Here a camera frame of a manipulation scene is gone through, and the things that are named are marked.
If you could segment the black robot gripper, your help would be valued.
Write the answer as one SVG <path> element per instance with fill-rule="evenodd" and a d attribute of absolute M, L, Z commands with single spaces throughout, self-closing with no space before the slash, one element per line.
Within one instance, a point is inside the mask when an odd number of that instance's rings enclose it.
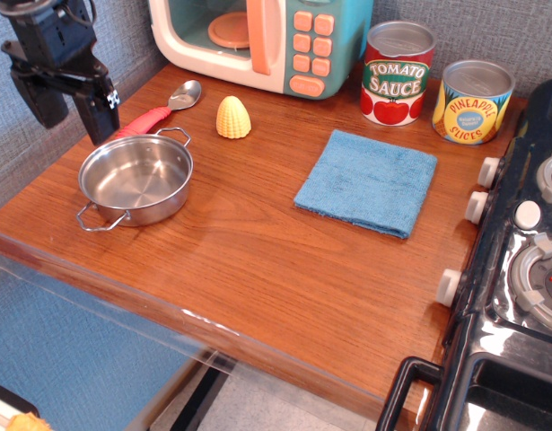
<path fill-rule="evenodd" d="M 66 94 L 74 96 L 94 145 L 120 129 L 118 92 L 92 52 L 98 17 L 93 1 L 0 1 L 0 14 L 17 37 L 3 45 L 21 69 L 12 69 L 11 77 L 41 126 L 53 128 L 67 117 Z"/>

